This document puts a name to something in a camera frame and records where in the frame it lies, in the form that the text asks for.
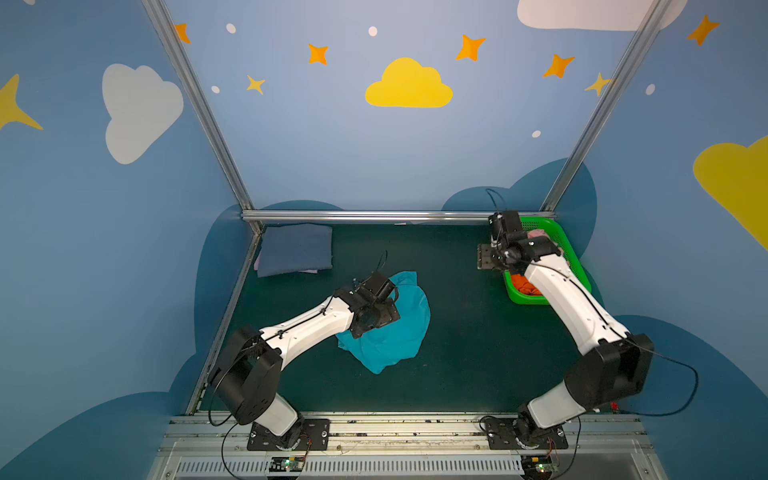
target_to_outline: orange clothing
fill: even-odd
[[[523,295],[541,296],[541,292],[538,291],[538,288],[533,286],[533,283],[529,282],[524,276],[512,275],[511,278],[512,286],[514,286],[518,292]]]

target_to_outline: white cloud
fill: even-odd
[[[163,81],[146,65],[107,67],[101,93],[112,120],[107,148],[121,164],[135,162],[181,116],[184,97],[176,84]]]
[[[687,0],[672,0],[661,27],[667,27]],[[653,0],[520,0],[518,18],[533,28],[634,31]]]

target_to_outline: yellow cloud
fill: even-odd
[[[384,70],[382,80],[366,90],[366,100],[376,107],[445,107],[453,90],[444,85],[432,67],[422,67],[412,58],[398,58]]]
[[[694,162],[704,190],[768,249],[768,137],[751,147],[717,144]]]

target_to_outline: vent grille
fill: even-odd
[[[247,457],[226,458],[232,473],[244,478],[282,476],[267,472],[268,460],[246,460]],[[315,457],[310,454],[303,476],[373,476],[373,475],[522,475],[518,455],[361,455],[350,458]],[[218,457],[182,459],[175,478],[228,477]]]

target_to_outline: black mounting plate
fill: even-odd
[[[331,421],[328,419],[305,419],[302,435],[299,437],[299,443],[293,447],[291,452],[305,452],[307,437],[312,439],[310,451],[324,451],[328,449],[328,428]],[[247,449],[252,452],[279,452],[275,445],[277,437],[266,427],[253,423],[250,427]]]
[[[488,447],[491,450],[524,450],[525,448],[515,437],[515,430],[512,424],[516,419],[513,417],[488,417],[484,420],[483,428],[488,432],[485,437],[488,439]],[[552,448],[565,450],[568,448],[568,440],[565,439],[565,433],[562,427],[557,427],[555,433],[550,437],[554,442]],[[549,442],[544,439],[535,449],[530,450],[549,450]]]

